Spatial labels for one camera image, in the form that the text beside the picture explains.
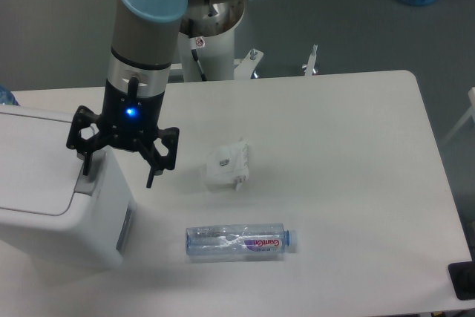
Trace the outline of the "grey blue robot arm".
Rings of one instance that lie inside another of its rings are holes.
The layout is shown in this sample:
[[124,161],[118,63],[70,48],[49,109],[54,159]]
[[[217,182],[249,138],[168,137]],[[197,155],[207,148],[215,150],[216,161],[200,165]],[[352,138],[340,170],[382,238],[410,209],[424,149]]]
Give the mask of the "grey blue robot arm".
[[174,169],[180,131],[158,120],[182,19],[190,7],[228,1],[117,0],[102,111],[78,107],[66,142],[84,175],[106,146],[139,153],[150,178]]

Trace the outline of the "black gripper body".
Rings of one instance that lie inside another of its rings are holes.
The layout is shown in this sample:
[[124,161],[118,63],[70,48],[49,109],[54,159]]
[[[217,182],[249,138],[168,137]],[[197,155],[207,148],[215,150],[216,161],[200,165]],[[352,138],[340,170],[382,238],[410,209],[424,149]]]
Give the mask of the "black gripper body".
[[127,92],[122,92],[107,80],[102,113],[97,122],[100,134],[110,135],[109,145],[114,148],[137,151],[132,143],[133,139],[137,139],[151,149],[158,138],[157,123],[163,98],[164,93],[130,98]]

